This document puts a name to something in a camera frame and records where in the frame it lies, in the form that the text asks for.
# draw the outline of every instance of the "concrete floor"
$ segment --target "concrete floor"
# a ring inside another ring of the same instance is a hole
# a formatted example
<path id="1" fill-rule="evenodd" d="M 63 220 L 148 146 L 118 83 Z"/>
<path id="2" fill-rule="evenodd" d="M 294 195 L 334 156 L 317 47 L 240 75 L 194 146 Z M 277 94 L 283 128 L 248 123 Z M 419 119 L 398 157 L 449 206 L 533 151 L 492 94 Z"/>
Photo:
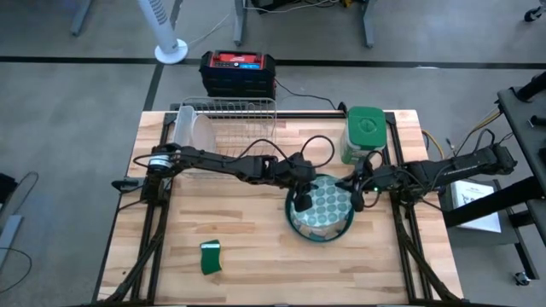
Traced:
<path id="1" fill-rule="evenodd" d="M 166 1 L 171 11 L 174 1 Z M 72 1 L 0 1 L 0 56 L 151 57 L 154 38 L 135 1 L 95 0 L 79 38 L 68 29 Z M 382 0 L 376 7 L 376 45 L 362 44 L 357 7 L 303 9 L 258 16 L 249 12 L 246 43 L 280 59 L 513 62 L 546 61 L 546 20 L 520 22 L 534 0 Z M 191 41 L 231 10 L 226 0 L 185 0 L 177 35 Z M 189 57 L 234 49 L 232 19 Z M 198 68 L 166 67 L 153 110 L 188 96 L 203 96 Z M 31 274 L 0 294 L 1 306 L 58 306 L 89 302 L 96 284 L 118 195 L 110 182 L 124 175 L 153 65 L 0 63 L 0 171 L 40 181 L 21 209 L 25 216 L 14 247 L 33 259 Z M 288 88 L 327 96 L 348 106 L 416 109 L 423 128 L 447 150 L 491 110 L 496 92 L 525 84 L 539 71 L 419 68 L 278 67 Z M 324 101 L 288 97 L 280 109 L 327 109 Z M 508 133 L 504 118 L 491 125 Z M 503 185 L 530 175 L 515 140 L 506 142 L 520 162 Z M 431 159 L 438 155 L 431 148 Z M 14 202 L 20 200 L 16 195 Z M 546 249 L 533 227 L 524 238 L 541 276 Z M 517 287 L 521 270 L 513 246 L 455 248 L 465 297 L 488 304 L 543 305 L 543 280 Z M 0 289 L 18 280 L 24 258 L 9 255 Z"/>

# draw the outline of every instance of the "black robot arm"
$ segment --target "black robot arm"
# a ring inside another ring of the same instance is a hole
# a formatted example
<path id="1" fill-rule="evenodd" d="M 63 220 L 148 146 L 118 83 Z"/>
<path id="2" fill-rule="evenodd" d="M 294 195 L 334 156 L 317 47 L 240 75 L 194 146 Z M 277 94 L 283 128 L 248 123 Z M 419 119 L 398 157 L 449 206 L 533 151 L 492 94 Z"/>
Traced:
<path id="1" fill-rule="evenodd" d="M 158 199 L 162 179 L 195 168 L 232 175 L 250 184 L 293 188 L 296 192 L 294 197 L 296 211 L 309 209 L 312 205 L 307 192 L 311 190 L 311 182 L 317 178 L 317 174 L 312 163 L 305 160 L 300 152 L 282 161 L 273 155 L 233 158 L 170 143 L 154 148 L 149 157 L 141 200 Z"/>
<path id="2" fill-rule="evenodd" d="M 361 158 L 354 172 L 336 185 L 351 192 L 353 208 L 362 211 L 363 192 L 398 191 L 401 200 L 415 202 L 434 188 L 458 180 L 479 174 L 510 174 L 516 164 L 510 152 L 499 144 L 438 162 L 416 161 L 377 169 L 373 169 L 368 159 Z"/>

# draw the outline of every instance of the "butcher block tabletop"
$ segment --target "butcher block tabletop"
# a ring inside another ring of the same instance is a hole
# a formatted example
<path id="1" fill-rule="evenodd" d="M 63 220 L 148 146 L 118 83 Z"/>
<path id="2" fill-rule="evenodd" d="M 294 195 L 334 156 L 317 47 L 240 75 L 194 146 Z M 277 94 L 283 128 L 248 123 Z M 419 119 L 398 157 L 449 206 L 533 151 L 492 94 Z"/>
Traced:
<path id="1" fill-rule="evenodd" d="M 405 161 L 427 159 L 417 112 L 392 112 Z M 131 159 L 149 154 L 159 143 L 165 114 L 142 113 Z M 232 120 L 245 124 L 244 119 Z M 310 137 L 325 135 L 338 149 L 344 127 L 344 119 L 277 119 L 276 144 L 290 155 Z M 394 163 L 391 134 L 387 134 Z M 316 139 L 306 148 L 305 158 L 317 165 L 328 158 L 330 150 L 327 142 Z M 341 163 L 338 152 L 317 173 L 348 175 L 352 167 Z M 144 177 L 145 171 L 131 162 L 127 176 Z M 251 186 L 233 178 L 175 177 L 155 303 L 408 302 L 388 194 L 382 194 L 375 207 L 355 214 L 347 233 L 328 243 L 308 241 L 290 228 L 284 213 L 286 194 L 286 189 Z M 126 194 L 119 205 L 138 200 L 139 195 Z M 373 202 L 375 196 L 366 194 L 366 202 Z M 426 200 L 439 206 L 436 194 L 429 194 Z M 146 205 L 142 204 L 118 213 L 97 299 L 113 293 L 137 260 L 145 212 Z M 417 205 L 415 212 L 428 263 L 440 280 L 462 297 L 442 213 L 423 204 Z M 209 240 L 220 241 L 223 269 L 204 276 L 200 271 L 200 243 Z M 417 297 L 422 298 L 417 268 L 411 261 Z M 143 297 L 148 289 L 149 266 L 143 275 Z"/>

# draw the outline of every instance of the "table leg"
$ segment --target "table leg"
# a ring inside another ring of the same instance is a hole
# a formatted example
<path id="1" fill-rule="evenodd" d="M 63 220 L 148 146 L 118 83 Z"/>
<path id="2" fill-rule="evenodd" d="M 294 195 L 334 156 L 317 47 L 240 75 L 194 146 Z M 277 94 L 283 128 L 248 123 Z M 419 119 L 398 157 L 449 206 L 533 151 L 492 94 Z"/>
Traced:
<path id="1" fill-rule="evenodd" d="M 75 37 L 77 37 L 82 30 L 82 25 L 84 24 L 87 13 L 89 13 L 91 2 L 92 0 L 80 0 L 78 11 L 74 15 L 72 25 L 70 26 L 70 33 Z"/>
<path id="2" fill-rule="evenodd" d="M 233 33 L 233 42 L 235 45 L 242 45 L 242 35 L 247 21 L 246 0 L 235 0 L 235 24 Z"/>
<path id="3" fill-rule="evenodd" d="M 453 227 L 470 222 L 526 200 L 539 199 L 542 196 L 543 191 L 538 180 L 534 176 L 528 177 L 463 207 L 444 213 L 445 226 Z"/>
<path id="4" fill-rule="evenodd" d="M 509 217 L 518 216 L 517 213 L 514 213 L 512 208 L 508 208 L 507 211 Z M 537 280 L 538 272 L 535 268 L 535 264 L 532 262 L 531 254 L 529 253 L 529 250 L 527 250 L 526 243 L 523 241 L 521 232 L 516 226 L 514 226 L 514 231 L 515 235 L 518 237 L 518 242 L 514 243 L 514 247 L 518 253 L 518 257 L 520 257 L 521 264 L 523 265 L 523 270 L 526 273 L 527 278 L 529 278 L 530 280 Z"/>
<path id="5" fill-rule="evenodd" d="M 375 6 L 375 3 L 377 3 L 377 0 L 364 0 L 364 3 L 362 4 L 362 12 L 363 12 L 363 24 L 364 24 L 364 43 L 366 44 L 366 47 L 373 48 L 374 47 L 374 28 L 372 27 L 372 14 L 373 9 Z"/>

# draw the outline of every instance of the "red battery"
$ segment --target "red battery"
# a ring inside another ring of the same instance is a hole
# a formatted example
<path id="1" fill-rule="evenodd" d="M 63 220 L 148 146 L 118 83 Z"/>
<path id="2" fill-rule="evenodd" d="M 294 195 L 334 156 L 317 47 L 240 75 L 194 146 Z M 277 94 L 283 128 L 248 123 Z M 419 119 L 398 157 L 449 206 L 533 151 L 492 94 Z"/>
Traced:
<path id="1" fill-rule="evenodd" d="M 210 97 L 275 99 L 275 60 L 270 55 L 240 51 L 209 51 L 199 72 Z"/>

